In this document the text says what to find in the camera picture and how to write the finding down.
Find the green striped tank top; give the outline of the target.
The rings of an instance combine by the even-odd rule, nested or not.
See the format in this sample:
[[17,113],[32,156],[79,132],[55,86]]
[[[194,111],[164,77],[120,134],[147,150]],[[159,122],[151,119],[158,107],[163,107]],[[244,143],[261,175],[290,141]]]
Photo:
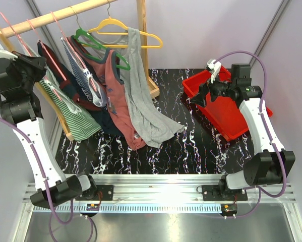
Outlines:
[[91,137],[94,133],[101,130],[101,126],[91,116],[91,114],[80,105],[76,104],[71,97],[69,97],[59,87],[59,82],[52,70],[46,67],[46,74],[42,80],[39,81],[41,91],[44,92],[52,108],[60,112],[64,118],[65,125],[73,140],[83,141]]

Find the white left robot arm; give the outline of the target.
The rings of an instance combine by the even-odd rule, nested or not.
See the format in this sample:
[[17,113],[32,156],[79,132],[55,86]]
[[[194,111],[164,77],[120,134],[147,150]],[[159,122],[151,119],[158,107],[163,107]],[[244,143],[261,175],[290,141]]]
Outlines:
[[35,180],[34,206],[56,207],[77,197],[93,200],[98,188],[88,174],[66,177],[53,157],[34,84],[46,74],[46,59],[4,50],[0,44],[0,121],[20,140]]

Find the navy maroon tank top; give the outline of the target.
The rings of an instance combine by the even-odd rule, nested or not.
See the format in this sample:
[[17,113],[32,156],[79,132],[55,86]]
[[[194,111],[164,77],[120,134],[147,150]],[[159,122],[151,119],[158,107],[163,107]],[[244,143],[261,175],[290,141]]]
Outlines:
[[88,113],[90,113],[91,116],[95,119],[95,121],[101,126],[104,133],[109,135],[122,136],[123,134],[113,123],[108,111],[104,108],[97,107],[87,99],[86,95],[84,94],[82,88],[78,84],[75,76],[71,73],[71,71],[69,71],[68,68],[59,61],[58,57],[55,55],[53,50],[50,49],[49,46],[45,45],[45,47],[49,51],[50,55],[54,58],[54,61],[57,63],[57,65],[59,66],[59,68],[67,79],[66,81],[63,80],[63,78],[60,76],[59,72],[49,59],[48,55],[42,49],[40,43],[38,43],[38,53],[40,56],[46,58],[46,63],[54,74],[60,89],[77,105],[88,111]]

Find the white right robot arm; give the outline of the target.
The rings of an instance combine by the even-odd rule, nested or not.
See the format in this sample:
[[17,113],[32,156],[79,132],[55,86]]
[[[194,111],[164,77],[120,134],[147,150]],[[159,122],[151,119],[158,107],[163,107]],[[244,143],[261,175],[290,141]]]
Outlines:
[[279,141],[266,111],[263,92],[252,85],[251,67],[248,64],[231,66],[231,81],[220,81],[219,61],[211,59],[206,69],[211,74],[200,84],[198,93],[191,102],[206,107],[209,94],[214,102],[218,97],[231,98],[243,115],[249,128],[254,156],[244,164],[243,170],[224,175],[218,183],[218,195],[230,200],[237,192],[258,188],[272,198],[279,198],[286,188],[286,178],[295,162],[295,154],[285,150]]

